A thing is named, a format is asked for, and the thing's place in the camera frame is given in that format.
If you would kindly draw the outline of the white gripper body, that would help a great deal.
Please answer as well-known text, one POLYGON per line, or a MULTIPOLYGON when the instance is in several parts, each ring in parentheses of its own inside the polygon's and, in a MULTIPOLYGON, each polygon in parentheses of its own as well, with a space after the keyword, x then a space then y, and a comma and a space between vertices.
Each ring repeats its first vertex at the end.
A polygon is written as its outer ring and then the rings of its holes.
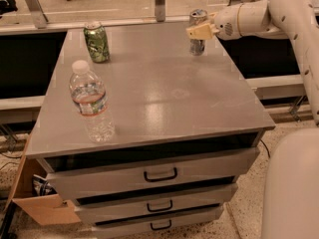
POLYGON ((214 17, 214 24, 218 29, 218 38, 222 40, 236 40, 240 38, 237 26, 239 8, 239 5, 227 6, 214 17))

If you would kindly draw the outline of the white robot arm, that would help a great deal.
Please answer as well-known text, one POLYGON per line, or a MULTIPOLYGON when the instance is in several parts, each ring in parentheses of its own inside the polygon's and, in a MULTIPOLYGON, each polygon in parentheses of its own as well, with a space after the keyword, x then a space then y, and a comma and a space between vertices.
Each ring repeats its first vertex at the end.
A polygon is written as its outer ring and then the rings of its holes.
MULTIPOLYGON (((260 0, 231 5, 186 29, 194 40, 245 36, 287 39, 312 116, 319 119, 319 25, 312 0, 260 0)), ((269 160, 261 239, 319 239, 319 127, 283 137, 269 160)))

